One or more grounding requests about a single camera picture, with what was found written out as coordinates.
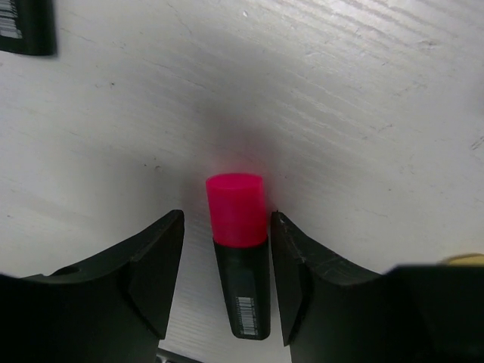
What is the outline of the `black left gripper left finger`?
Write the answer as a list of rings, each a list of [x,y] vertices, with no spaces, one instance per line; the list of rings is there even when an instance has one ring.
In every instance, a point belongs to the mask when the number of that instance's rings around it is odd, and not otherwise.
[[[184,239],[175,209],[51,275],[1,277],[3,362],[153,362]]]

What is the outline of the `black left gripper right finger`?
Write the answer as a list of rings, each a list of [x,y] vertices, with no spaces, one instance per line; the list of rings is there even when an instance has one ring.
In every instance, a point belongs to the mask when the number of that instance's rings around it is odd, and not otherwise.
[[[483,269],[367,270],[271,216],[284,345],[294,362],[481,362]]]

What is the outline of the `pink cap black highlighter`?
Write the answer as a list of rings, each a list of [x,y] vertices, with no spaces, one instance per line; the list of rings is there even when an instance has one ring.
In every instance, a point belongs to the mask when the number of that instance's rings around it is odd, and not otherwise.
[[[216,261],[228,320],[239,339],[271,331],[269,242],[261,176],[226,173],[206,180]]]

